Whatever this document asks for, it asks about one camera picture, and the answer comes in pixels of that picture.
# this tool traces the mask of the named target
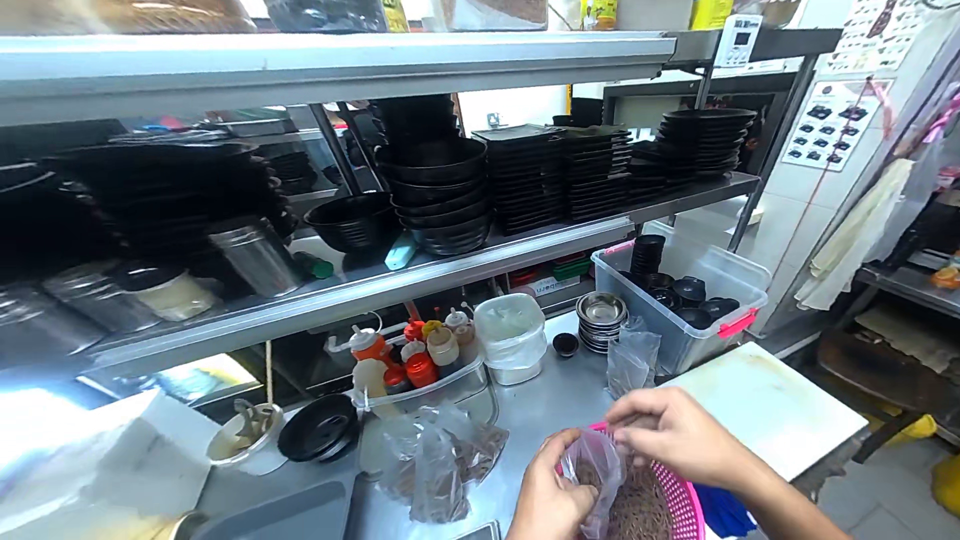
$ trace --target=hanging cloth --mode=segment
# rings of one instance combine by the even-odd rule
[[[915,161],[896,160],[857,202],[830,240],[810,262],[810,278],[794,295],[800,309],[826,311],[841,292],[850,292],[853,276],[883,236]]]

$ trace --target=clear plastic storage box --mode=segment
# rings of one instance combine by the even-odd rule
[[[723,351],[754,322],[756,312],[767,304],[770,272],[735,253],[676,234],[658,221],[644,224],[643,233],[666,236],[661,272],[676,279],[699,278],[707,284],[707,298],[733,298],[740,303],[740,308],[708,329],[697,330],[620,275],[620,270],[630,270],[633,240],[593,253],[596,290],[622,298],[631,315],[643,317],[648,329],[660,334],[657,373],[679,375],[697,361]]]
[[[487,367],[483,360],[483,355],[478,355],[473,362],[460,368],[453,375],[402,394],[367,400],[364,400],[364,397],[355,390],[350,390],[348,394],[354,406],[359,409],[368,407],[373,414],[383,419],[414,412],[423,405],[457,403],[487,387]]]

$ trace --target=blue towel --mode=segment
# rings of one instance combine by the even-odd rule
[[[704,521],[720,538],[735,536],[741,538],[756,528],[756,524],[747,515],[747,508],[733,496],[733,493],[718,487],[693,484],[704,511]]]

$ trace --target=menu chart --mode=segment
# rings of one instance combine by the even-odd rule
[[[887,87],[890,81],[874,81]],[[786,141],[784,163],[842,171],[880,108],[866,81],[817,83]]]
[[[836,50],[823,73],[895,70],[924,27],[920,0],[853,0]]]

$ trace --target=stack of stainless steel saucers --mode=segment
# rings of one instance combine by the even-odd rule
[[[584,346],[605,355],[607,342],[620,335],[620,324],[627,318],[627,305],[609,292],[591,292],[577,302],[577,316]]]

